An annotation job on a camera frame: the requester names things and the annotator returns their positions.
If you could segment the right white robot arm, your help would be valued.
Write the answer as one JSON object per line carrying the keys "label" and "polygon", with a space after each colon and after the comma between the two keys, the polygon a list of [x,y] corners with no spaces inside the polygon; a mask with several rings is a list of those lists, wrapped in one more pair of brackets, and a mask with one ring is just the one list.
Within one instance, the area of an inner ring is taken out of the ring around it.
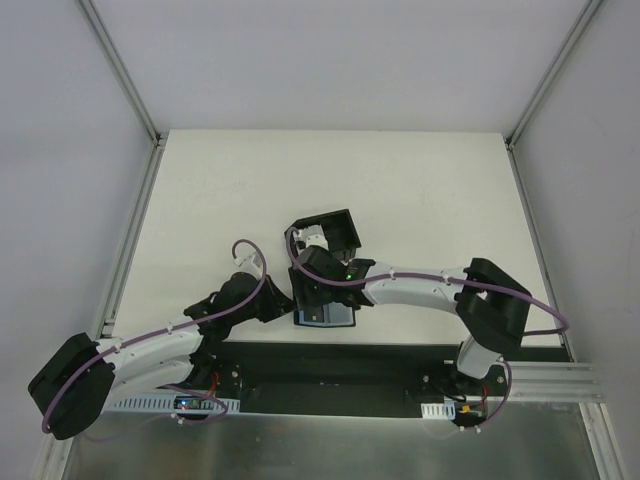
{"label": "right white robot arm", "polygon": [[519,351],[530,310],[529,291],[484,258],[467,267],[413,271],[372,259],[343,263],[310,246],[291,261],[289,277],[300,310],[330,303],[354,310],[408,305],[457,316],[469,336],[450,369],[450,382],[466,395],[484,385],[500,357]]}

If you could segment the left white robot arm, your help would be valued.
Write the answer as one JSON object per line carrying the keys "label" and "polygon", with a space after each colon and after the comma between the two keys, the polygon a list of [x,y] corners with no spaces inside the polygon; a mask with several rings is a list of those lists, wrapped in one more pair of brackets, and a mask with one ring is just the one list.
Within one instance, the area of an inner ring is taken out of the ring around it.
{"label": "left white robot arm", "polygon": [[270,277],[236,273],[218,290],[186,307],[184,320],[133,338],[100,341],[85,333],[67,339],[28,384],[57,440],[88,429],[106,407],[164,385],[204,387],[210,357],[231,330],[249,320],[268,323],[294,309]]}

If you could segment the black leather card holder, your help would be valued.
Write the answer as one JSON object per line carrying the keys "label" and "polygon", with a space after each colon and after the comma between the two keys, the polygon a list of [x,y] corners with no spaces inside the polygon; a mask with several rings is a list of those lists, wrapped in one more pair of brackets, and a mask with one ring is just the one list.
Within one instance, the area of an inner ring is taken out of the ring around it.
{"label": "black leather card holder", "polygon": [[300,310],[294,312],[294,324],[310,328],[350,328],[356,326],[355,311],[351,307],[341,303],[330,303],[322,306],[325,309],[327,322],[324,325],[301,324],[299,322]]}

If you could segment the black card tray box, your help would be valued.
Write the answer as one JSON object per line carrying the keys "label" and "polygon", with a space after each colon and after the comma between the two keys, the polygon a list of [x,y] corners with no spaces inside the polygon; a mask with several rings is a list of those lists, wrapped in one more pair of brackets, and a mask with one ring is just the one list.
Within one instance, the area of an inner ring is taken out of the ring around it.
{"label": "black card tray box", "polygon": [[311,225],[321,225],[326,238],[326,246],[334,258],[341,262],[348,262],[356,256],[357,250],[362,247],[355,223],[349,209],[341,209],[328,213],[312,215],[297,219],[291,225],[295,232],[287,238],[287,244],[292,253],[297,257],[301,252],[294,246],[294,234],[301,228]]}

